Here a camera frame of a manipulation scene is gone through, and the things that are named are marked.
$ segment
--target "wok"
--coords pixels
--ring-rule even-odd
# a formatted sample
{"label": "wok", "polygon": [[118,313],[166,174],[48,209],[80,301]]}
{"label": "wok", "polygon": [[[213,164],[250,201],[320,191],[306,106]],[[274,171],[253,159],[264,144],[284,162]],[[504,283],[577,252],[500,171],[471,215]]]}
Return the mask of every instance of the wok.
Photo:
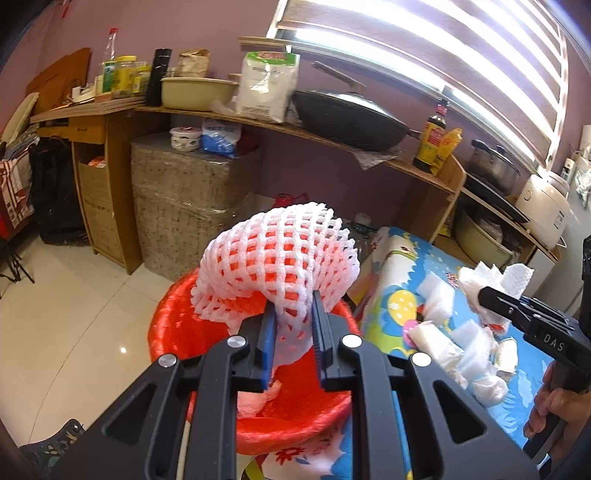
{"label": "wok", "polygon": [[[346,82],[351,89],[365,86],[318,61],[312,66]],[[413,138],[421,135],[356,92],[296,90],[292,100],[306,130],[361,150],[387,150],[398,145],[406,135]]]}

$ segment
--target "window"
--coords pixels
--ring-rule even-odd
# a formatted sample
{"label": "window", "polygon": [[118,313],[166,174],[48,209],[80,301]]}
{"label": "window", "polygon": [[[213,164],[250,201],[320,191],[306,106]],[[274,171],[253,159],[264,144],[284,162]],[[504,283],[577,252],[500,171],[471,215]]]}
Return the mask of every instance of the window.
{"label": "window", "polygon": [[443,95],[530,167],[556,154],[567,47],[537,0],[280,0],[268,37]]}

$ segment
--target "yellow jar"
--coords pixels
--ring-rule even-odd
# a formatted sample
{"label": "yellow jar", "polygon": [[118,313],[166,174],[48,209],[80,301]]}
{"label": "yellow jar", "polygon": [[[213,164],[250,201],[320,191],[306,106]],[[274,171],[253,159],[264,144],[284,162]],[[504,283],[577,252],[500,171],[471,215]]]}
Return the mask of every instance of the yellow jar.
{"label": "yellow jar", "polygon": [[115,74],[113,76],[113,98],[130,97],[134,85],[136,69],[135,55],[123,55],[115,59]]}

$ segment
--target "foam fruit net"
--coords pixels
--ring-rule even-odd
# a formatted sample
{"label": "foam fruit net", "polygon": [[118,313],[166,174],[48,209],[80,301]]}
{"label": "foam fruit net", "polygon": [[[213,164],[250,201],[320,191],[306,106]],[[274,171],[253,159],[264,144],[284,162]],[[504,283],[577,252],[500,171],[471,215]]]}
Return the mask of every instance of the foam fruit net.
{"label": "foam fruit net", "polygon": [[330,311],[359,274],[354,240],[333,214],[322,203],[292,205],[220,233],[203,254],[191,291],[195,313],[225,322],[234,335],[271,300],[278,317],[274,365],[298,360],[312,343],[313,290]]}

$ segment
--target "human hand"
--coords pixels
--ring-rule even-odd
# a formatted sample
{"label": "human hand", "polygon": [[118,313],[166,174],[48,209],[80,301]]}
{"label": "human hand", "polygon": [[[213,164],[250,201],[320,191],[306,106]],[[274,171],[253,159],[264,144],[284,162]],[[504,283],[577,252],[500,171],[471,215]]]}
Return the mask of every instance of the human hand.
{"label": "human hand", "polygon": [[550,450],[552,460],[563,459],[574,445],[579,434],[591,417],[591,393],[579,394],[556,388],[550,391],[554,374],[554,362],[544,374],[544,385],[536,394],[530,419],[523,427],[523,435],[530,439],[546,427],[546,416],[553,413],[567,423],[564,433]]}

